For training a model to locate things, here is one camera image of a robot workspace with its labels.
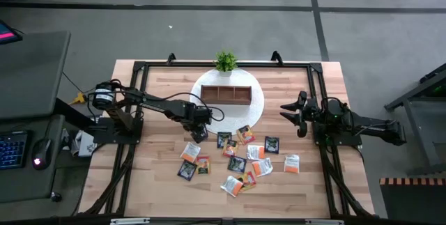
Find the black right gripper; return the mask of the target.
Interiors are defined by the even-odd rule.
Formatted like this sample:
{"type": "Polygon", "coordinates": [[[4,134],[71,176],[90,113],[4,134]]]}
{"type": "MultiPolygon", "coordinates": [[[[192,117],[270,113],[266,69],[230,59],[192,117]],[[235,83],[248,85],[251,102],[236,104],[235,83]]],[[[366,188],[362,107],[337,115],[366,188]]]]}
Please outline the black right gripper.
{"type": "Polygon", "coordinates": [[[306,136],[308,127],[307,121],[313,122],[319,115],[320,109],[317,104],[316,98],[307,98],[307,93],[305,91],[300,91],[298,95],[298,100],[294,103],[283,104],[280,106],[281,109],[288,111],[299,110],[299,114],[280,112],[279,114],[288,121],[292,122],[294,125],[299,125],[297,135],[300,138],[306,136]]]}

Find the white orange Tazo tea packet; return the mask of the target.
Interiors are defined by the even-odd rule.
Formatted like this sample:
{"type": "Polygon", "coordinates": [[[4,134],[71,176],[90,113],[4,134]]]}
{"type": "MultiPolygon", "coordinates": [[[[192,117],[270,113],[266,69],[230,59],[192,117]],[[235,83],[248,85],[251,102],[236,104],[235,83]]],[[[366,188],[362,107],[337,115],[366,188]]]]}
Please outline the white orange Tazo tea packet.
{"type": "Polygon", "coordinates": [[[194,163],[200,151],[201,148],[198,145],[194,145],[193,143],[188,142],[183,152],[181,153],[180,158],[194,163]]]}
{"type": "Polygon", "coordinates": [[[262,160],[253,161],[252,167],[256,177],[268,175],[272,173],[273,170],[273,166],[269,157],[262,160]]]}
{"type": "Polygon", "coordinates": [[[247,159],[249,160],[262,160],[265,155],[265,147],[257,145],[247,146],[247,159]]]}
{"type": "Polygon", "coordinates": [[[220,188],[226,193],[230,194],[232,197],[237,197],[239,191],[241,190],[243,183],[233,176],[228,176],[220,188]]]}
{"type": "Polygon", "coordinates": [[[284,172],[299,173],[300,172],[300,157],[298,155],[286,155],[284,160],[284,172]]]}

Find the dark blackcurrant tea packet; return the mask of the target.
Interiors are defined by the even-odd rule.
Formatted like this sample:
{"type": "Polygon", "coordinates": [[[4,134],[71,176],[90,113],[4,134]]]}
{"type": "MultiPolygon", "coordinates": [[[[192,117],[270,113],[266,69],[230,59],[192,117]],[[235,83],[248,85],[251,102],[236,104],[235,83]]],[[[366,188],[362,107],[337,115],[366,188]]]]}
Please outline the dark blackcurrant tea packet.
{"type": "Polygon", "coordinates": [[[244,173],[246,165],[247,165],[247,160],[245,158],[231,156],[229,158],[227,169],[238,173],[244,173]]]}
{"type": "Polygon", "coordinates": [[[266,153],[279,153],[279,137],[265,136],[264,148],[266,153]]]}
{"type": "Polygon", "coordinates": [[[195,163],[184,160],[181,167],[178,170],[177,176],[191,181],[194,172],[197,170],[197,165],[195,163]]]}
{"type": "Polygon", "coordinates": [[[217,133],[217,148],[223,148],[225,143],[232,138],[230,132],[218,132],[217,133]]]}

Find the yellow mango tea packet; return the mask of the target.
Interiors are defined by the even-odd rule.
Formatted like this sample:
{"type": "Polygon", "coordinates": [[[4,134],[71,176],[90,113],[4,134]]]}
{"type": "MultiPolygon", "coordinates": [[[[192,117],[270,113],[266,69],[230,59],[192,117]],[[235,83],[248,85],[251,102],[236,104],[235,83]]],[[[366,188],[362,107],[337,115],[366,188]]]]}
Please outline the yellow mango tea packet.
{"type": "Polygon", "coordinates": [[[243,185],[240,188],[240,192],[247,191],[256,186],[256,180],[251,171],[245,172],[237,177],[243,185]]]}
{"type": "Polygon", "coordinates": [[[200,156],[196,159],[197,169],[196,172],[199,175],[208,175],[210,174],[210,157],[209,156],[200,156]]]}
{"type": "Polygon", "coordinates": [[[236,156],[238,152],[238,142],[234,140],[226,140],[222,154],[226,157],[236,156]]]}

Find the red orange packet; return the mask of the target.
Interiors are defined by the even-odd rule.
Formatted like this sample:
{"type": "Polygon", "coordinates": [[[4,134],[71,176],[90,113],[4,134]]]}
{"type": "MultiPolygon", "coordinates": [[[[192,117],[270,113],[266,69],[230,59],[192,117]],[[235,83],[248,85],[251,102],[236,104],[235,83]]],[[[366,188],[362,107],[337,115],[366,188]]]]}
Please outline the red orange packet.
{"type": "Polygon", "coordinates": [[[256,140],[256,137],[249,125],[245,125],[237,129],[237,135],[243,145],[256,140]]]}

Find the wooden three-compartment tea box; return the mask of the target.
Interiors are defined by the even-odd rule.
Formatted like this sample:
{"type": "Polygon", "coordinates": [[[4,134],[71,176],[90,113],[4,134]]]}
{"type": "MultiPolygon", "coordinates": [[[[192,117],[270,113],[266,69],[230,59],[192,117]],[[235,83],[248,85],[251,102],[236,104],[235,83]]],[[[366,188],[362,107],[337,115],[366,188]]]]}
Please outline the wooden three-compartment tea box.
{"type": "Polygon", "coordinates": [[[201,87],[201,99],[206,104],[250,105],[252,102],[252,87],[203,85],[201,87]]]}

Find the dark metal cart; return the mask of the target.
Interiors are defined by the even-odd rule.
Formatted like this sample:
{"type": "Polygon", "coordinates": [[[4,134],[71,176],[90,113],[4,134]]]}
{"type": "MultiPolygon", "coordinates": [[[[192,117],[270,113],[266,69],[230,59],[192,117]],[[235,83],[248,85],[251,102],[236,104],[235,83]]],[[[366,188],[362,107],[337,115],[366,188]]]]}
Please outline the dark metal cart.
{"type": "Polygon", "coordinates": [[[419,80],[409,92],[386,104],[386,111],[405,109],[408,122],[420,147],[425,165],[411,169],[409,176],[446,172],[446,159],[442,159],[436,146],[446,147],[446,63],[419,80]]]}

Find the black panel with orange stripes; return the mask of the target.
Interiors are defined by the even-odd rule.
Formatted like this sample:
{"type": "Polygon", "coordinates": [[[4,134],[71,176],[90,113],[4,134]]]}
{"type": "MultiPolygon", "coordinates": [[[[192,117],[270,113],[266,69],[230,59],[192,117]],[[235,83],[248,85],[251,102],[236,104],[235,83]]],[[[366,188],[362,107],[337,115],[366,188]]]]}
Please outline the black panel with orange stripes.
{"type": "Polygon", "coordinates": [[[446,225],[446,178],[381,178],[387,217],[446,225]]]}

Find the black computer mouse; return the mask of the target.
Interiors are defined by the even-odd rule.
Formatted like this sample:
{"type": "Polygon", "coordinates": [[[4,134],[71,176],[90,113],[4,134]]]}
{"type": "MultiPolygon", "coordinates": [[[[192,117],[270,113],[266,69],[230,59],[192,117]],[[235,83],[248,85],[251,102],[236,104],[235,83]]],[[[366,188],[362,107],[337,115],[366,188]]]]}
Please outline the black computer mouse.
{"type": "Polygon", "coordinates": [[[46,169],[52,156],[52,140],[51,139],[39,139],[32,148],[31,160],[32,166],[35,170],[46,169]]]}

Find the grey side desk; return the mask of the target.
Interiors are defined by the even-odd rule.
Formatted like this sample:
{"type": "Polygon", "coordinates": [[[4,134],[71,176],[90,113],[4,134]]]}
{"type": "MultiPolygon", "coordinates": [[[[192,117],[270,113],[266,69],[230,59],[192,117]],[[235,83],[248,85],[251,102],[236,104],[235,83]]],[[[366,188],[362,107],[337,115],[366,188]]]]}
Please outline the grey side desk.
{"type": "Polygon", "coordinates": [[[25,165],[0,170],[0,203],[45,199],[52,193],[64,116],[54,113],[66,60],[67,31],[26,34],[0,45],[0,132],[30,132],[25,165]],[[51,162],[35,170],[31,151],[39,139],[52,140],[51,162]]]}

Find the backlit black keyboard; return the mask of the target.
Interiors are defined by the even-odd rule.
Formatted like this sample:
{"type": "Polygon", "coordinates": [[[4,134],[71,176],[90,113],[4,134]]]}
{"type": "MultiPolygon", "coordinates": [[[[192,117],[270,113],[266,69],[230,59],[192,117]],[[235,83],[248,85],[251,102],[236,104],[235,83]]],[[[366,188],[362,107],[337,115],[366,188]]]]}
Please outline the backlit black keyboard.
{"type": "Polygon", "coordinates": [[[29,137],[26,130],[0,132],[0,170],[24,167],[29,137]]]}

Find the screen with pink stripe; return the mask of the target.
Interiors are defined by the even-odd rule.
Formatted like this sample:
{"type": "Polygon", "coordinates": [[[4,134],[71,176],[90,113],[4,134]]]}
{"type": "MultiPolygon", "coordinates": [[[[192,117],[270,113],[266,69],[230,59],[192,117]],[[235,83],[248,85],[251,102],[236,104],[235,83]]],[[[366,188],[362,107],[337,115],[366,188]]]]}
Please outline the screen with pink stripe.
{"type": "Polygon", "coordinates": [[[0,20],[0,45],[22,41],[22,36],[0,20]]]}

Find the black metal table frame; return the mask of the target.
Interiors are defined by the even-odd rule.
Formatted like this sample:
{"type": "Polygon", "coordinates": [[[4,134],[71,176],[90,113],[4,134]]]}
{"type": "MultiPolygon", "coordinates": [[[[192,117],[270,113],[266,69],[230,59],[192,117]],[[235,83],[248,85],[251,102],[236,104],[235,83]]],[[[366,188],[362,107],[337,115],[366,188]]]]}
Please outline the black metal table frame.
{"type": "MultiPolygon", "coordinates": [[[[212,62],[198,61],[186,67],[186,62],[151,62],[146,86],[150,94],[167,97],[177,92],[191,91],[198,78],[213,68],[212,62]]],[[[297,100],[299,91],[310,91],[307,70],[279,67],[272,61],[248,61],[253,68],[243,68],[260,83],[265,107],[260,120],[252,128],[256,140],[265,135],[280,138],[280,154],[269,155],[273,172],[261,176],[258,185],[237,197],[227,194],[220,185],[227,176],[237,176],[227,170],[228,158],[216,149],[216,136],[210,134],[202,142],[202,154],[210,156],[211,173],[195,175],[191,181],[177,176],[183,162],[180,159],[187,142],[193,142],[180,124],[164,115],[145,111],[142,141],[136,147],[124,215],[127,217],[223,217],[223,218],[328,218],[329,209],[318,147],[312,139],[311,125],[303,139],[294,127],[279,115],[279,106],[297,100]],[[285,173],[284,156],[300,156],[300,172],[285,173]]],[[[88,210],[103,193],[109,181],[117,146],[104,145],[92,157],[79,211],[88,210]]],[[[345,183],[370,213],[375,213],[364,165],[354,148],[341,147],[339,155],[345,183]]]]}

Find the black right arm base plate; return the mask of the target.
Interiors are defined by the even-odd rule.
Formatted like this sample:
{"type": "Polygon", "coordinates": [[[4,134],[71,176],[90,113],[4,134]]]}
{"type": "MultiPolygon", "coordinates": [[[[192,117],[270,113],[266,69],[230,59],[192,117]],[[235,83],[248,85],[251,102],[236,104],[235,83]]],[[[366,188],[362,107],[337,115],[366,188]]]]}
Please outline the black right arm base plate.
{"type": "Polygon", "coordinates": [[[353,136],[350,130],[342,125],[313,122],[315,143],[325,146],[361,146],[359,136],[353,136]]]}

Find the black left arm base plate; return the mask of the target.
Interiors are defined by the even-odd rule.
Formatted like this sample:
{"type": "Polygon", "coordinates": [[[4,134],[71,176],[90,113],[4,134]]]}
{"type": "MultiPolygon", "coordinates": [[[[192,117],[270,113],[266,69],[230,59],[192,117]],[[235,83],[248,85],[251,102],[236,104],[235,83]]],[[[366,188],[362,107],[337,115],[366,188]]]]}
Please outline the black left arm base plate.
{"type": "Polygon", "coordinates": [[[142,118],[130,120],[129,127],[123,121],[100,118],[97,125],[91,128],[94,136],[93,142],[136,145],[140,142],[143,124],[142,118]]]}

